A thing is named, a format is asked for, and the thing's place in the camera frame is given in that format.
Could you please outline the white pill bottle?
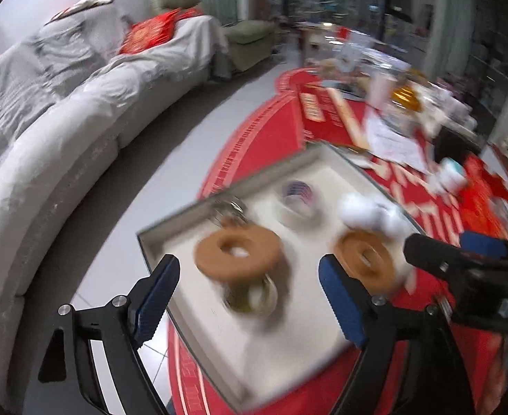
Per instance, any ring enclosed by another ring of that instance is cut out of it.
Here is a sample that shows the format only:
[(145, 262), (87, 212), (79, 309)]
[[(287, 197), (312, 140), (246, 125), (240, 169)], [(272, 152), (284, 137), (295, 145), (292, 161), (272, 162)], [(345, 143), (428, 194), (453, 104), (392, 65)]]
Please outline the white pill bottle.
[(380, 230), (385, 207), (358, 193), (346, 193), (339, 200), (337, 212), (341, 221), (349, 228)]

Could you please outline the yellow-core tape roll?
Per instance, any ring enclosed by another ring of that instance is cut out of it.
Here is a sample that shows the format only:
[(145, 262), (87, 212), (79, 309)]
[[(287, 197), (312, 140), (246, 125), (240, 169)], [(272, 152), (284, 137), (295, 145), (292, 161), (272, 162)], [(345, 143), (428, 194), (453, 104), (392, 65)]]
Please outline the yellow-core tape roll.
[(246, 283), (226, 286), (223, 301), (230, 311), (241, 317), (266, 317), (278, 303), (278, 290), (274, 281), (265, 275)]

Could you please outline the white tape roll blue print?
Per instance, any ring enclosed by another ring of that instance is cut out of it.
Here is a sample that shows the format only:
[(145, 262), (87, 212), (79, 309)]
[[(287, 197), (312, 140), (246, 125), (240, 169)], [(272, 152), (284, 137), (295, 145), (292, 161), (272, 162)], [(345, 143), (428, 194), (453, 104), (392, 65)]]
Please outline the white tape roll blue print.
[(275, 216), (292, 230), (315, 228), (321, 222), (323, 207), (319, 192), (305, 181), (289, 180), (275, 192)]

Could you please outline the steel hose clamp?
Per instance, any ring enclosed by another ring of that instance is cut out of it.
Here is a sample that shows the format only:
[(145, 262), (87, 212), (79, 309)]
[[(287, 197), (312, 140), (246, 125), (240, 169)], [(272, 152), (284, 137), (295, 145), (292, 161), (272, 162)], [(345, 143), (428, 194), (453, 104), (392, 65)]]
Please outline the steel hose clamp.
[(220, 227), (245, 225), (246, 205), (235, 196), (217, 199), (211, 206), (210, 219)]

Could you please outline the white bottle yellow label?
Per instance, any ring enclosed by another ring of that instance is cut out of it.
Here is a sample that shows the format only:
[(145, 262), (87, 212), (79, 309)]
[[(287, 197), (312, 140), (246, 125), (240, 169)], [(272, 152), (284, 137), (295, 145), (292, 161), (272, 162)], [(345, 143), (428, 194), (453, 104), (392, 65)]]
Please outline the white bottle yellow label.
[(409, 232), (409, 223), (396, 206), (377, 204), (370, 210), (369, 230), (389, 239), (404, 238)]

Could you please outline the red round table mat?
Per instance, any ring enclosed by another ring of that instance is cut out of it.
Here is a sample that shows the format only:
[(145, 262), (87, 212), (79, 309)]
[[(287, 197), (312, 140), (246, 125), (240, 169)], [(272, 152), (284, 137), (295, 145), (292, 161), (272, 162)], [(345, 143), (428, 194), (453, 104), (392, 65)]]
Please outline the red round table mat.
[[(300, 108), (292, 93), (300, 83), (313, 83), (305, 70), (282, 73), (275, 81), (276, 96), (256, 109), (232, 134), (208, 173), (200, 198), (255, 173), (266, 165), (298, 152)], [(428, 192), (421, 173), (374, 158), (368, 170), (387, 193), (410, 210), (425, 232), (452, 241), (469, 224), (463, 211), (470, 201), (441, 199)], [(229, 414), (228, 405), (204, 377), (174, 327), (169, 332), (171, 402), (178, 414)], [(477, 413), (498, 407), (507, 385), (507, 356), (497, 334), (457, 326), (453, 330), (472, 385)], [(353, 369), (356, 351), (345, 350), (324, 369), (291, 393), (260, 408), (261, 414), (326, 414), (331, 410)]]

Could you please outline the red cardboard box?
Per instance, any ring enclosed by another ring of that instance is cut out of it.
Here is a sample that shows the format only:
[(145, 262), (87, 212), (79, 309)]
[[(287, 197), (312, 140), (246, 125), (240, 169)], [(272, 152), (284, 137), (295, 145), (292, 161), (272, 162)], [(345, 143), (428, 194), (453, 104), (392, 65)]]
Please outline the red cardboard box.
[(465, 230), (508, 240), (508, 139), (482, 156), (467, 156), (467, 184), (457, 200)]

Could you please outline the white cream jar teal lid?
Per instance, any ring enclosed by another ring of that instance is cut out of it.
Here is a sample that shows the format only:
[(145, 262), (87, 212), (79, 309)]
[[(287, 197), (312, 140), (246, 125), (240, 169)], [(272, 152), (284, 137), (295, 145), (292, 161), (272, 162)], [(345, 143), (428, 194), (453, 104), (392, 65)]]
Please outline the white cream jar teal lid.
[(439, 189), (452, 195), (459, 193), (467, 184), (465, 169), (450, 157), (440, 162), (436, 178)]

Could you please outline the grey rectangular tray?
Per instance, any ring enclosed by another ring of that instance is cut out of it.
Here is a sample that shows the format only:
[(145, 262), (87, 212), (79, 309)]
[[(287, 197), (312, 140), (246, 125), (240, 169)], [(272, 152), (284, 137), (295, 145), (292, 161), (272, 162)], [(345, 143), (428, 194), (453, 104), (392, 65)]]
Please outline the grey rectangular tray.
[(181, 272), (169, 314), (177, 399), (210, 383), (224, 407), (263, 407), (317, 374), (346, 349), (318, 278), (322, 256), (347, 230), (341, 198), (389, 207), (400, 233), (419, 226), (385, 189), (329, 144), (312, 144), (138, 234), (150, 268), (171, 254)]

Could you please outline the black box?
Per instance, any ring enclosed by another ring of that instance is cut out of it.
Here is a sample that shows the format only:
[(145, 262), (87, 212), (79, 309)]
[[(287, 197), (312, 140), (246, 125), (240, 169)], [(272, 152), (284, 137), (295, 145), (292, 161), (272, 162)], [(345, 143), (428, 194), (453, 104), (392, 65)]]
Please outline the black box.
[(441, 127), (432, 141), (432, 158), (437, 164), (450, 158), (463, 166), (470, 155), (479, 156), (485, 145), (486, 140), (480, 136), (474, 139), (452, 128)]

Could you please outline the white crumpled paper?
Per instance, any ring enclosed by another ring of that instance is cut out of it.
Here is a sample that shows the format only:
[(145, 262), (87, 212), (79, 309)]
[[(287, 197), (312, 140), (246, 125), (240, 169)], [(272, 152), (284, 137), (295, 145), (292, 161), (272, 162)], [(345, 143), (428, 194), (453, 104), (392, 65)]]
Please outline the white crumpled paper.
[(424, 151), (414, 138), (393, 131), (373, 108), (366, 107), (363, 127), (370, 153), (380, 159), (408, 166), (420, 173), (428, 172)]

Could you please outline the gold lid glass jar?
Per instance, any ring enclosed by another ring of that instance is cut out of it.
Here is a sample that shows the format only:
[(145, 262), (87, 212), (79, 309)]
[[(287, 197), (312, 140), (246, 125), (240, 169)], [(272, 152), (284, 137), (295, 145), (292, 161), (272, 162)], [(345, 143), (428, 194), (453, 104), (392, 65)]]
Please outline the gold lid glass jar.
[(383, 120), (399, 135), (412, 137), (419, 126), (422, 104), (408, 83), (397, 87), (383, 112)]

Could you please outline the flat red gift box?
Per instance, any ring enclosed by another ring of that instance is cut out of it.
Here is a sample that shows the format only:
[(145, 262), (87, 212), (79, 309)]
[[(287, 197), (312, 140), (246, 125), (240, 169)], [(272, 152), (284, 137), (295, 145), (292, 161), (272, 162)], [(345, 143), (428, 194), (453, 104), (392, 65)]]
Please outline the flat red gift box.
[(297, 87), (306, 141), (325, 141), (357, 151), (370, 149), (363, 129), (366, 104), (350, 101), (336, 88), (316, 83)]

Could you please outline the grey covered sofa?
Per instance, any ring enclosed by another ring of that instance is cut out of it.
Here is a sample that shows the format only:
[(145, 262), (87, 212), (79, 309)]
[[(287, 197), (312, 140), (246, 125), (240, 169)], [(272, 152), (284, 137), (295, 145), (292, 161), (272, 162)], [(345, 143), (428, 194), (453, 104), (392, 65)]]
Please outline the grey covered sofa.
[(64, 222), (143, 128), (227, 69), (220, 22), (178, 16), (168, 42), (138, 54), (122, 52), (131, 24), (111, 3), (0, 55), (0, 400), (27, 289)]

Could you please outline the red embroidered cushion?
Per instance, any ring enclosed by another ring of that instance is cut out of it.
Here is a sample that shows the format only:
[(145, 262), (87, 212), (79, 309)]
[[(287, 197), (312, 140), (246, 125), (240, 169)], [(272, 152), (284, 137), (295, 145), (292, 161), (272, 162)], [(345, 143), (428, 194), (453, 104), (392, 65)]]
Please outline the red embroidered cushion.
[(174, 9), (135, 24), (127, 33), (119, 54), (138, 54), (170, 41), (180, 10)]

